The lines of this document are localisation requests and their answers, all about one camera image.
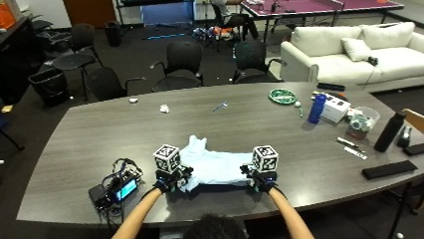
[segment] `red table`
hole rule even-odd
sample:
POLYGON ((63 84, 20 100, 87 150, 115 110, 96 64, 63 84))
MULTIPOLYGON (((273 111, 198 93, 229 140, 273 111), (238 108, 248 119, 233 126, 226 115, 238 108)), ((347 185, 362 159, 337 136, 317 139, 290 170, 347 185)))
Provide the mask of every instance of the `red table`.
POLYGON ((404 8, 402 3, 387 1, 380 3, 378 0, 277 0, 279 7, 271 12, 274 0, 265 0, 264 5, 250 5, 248 2, 241 3, 241 8, 246 10, 256 19, 266 20, 264 42, 269 28, 269 20, 302 18, 333 15, 333 23, 341 13, 363 13, 378 12, 383 14, 382 23, 386 20, 386 14, 390 10, 404 8))

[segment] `water bottle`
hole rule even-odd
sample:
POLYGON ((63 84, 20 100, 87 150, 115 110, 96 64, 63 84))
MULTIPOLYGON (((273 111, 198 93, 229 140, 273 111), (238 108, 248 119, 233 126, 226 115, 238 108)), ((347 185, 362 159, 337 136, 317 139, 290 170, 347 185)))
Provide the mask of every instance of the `water bottle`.
POLYGON ((326 104, 326 101, 327 101, 327 96, 325 94, 319 94, 315 96, 314 105, 313 105, 313 108, 310 109, 310 114, 307 118, 309 122, 319 123, 319 117, 323 111, 323 106, 326 104))
POLYGON ((396 134, 399 132, 400 127, 403 126, 403 122, 407 118, 407 114, 404 112, 398 112, 395 116, 390 119, 387 126, 383 130, 383 133, 379 136, 379 139, 376 140, 376 143, 374 145, 374 149, 384 152, 392 143, 396 134))

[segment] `pen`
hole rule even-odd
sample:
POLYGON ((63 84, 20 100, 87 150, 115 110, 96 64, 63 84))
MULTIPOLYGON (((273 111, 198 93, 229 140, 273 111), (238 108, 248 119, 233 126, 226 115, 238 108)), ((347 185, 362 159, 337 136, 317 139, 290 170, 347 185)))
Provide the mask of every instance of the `pen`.
POLYGON ((339 137, 335 141, 339 142, 339 143, 342 143, 343 145, 346 145, 346 146, 354 148, 355 150, 361 151, 362 153, 366 152, 365 150, 361 150, 361 149, 359 149, 359 146, 358 146, 354 142, 346 140, 346 139, 342 138, 342 137, 339 137))

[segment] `chair backrest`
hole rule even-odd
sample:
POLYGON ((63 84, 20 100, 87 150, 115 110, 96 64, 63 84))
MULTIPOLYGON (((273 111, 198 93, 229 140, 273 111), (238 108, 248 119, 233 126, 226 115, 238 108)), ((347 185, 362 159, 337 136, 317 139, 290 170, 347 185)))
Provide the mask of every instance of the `chair backrest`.
POLYGON ((407 121, 424 133, 424 116, 410 109, 404 109, 407 121))
POLYGON ((234 46, 234 56, 237 68, 240 70, 257 69, 267 72, 269 67, 265 63, 266 46, 261 41, 244 41, 234 46))
POLYGON ((99 101, 123 98, 128 95, 128 90, 123 88, 119 76, 112 68, 103 67, 91 72, 87 84, 99 101))
POLYGON ((214 23, 218 26, 224 26, 224 18, 222 18, 221 8, 214 3, 212 3, 212 7, 213 7, 213 11, 214 11, 214 23))
POLYGON ((71 29, 72 38, 71 45, 75 51, 85 47, 95 46, 95 26, 91 24, 76 24, 71 29))
POLYGON ((202 47, 193 42, 173 42, 168 46, 168 67, 165 73, 189 70, 194 74, 200 71, 202 47))

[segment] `gray table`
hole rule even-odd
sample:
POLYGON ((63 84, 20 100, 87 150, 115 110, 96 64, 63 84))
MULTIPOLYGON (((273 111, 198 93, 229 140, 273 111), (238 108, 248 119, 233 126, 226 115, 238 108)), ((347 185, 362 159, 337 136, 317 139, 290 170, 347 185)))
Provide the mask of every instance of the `gray table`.
MULTIPOLYGON (((153 152, 168 143, 184 148, 196 134, 209 139, 209 150, 252 152, 270 144, 279 153, 278 185, 298 210, 322 207, 418 178, 424 173, 424 156, 411 158, 419 170, 369 181, 362 168, 406 160, 392 145, 379 153, 372 145, 394 111, 361 89, 346 96, 355 106, 369 106, 382 114, 367 139, 345 135, 347 124, 306 122, 311 107, 309 83, 220 86, 140 96, 136 105, 127 98, 69 109, 42 154, 27 188, 18 219, 27 221, 97 224, 100 222, 88 189, 112 172, 120 157, 131 158, 145 171, 147 187, 127 201, 135 208, 156 181, 153 152), (286 88, 302 101, 305 118, 294 106, 282 106, 267 98, 269 91, 286 88), (213 112, 228 100, 229 107, 213 112), (172 112, 160 113, 168 104, 172 112), (347 153, 334 140, 351 139, 367 151, 369 159, 347 153)), ((412 143, 424 136, 412 132, 412 143)), ((196 193, 162 196, 149 213, 147 225, 182 225, 205 213, 226 214, 237 219, 277 214, 266 194, 249 194, 244 188, 204 186, 196 193)))

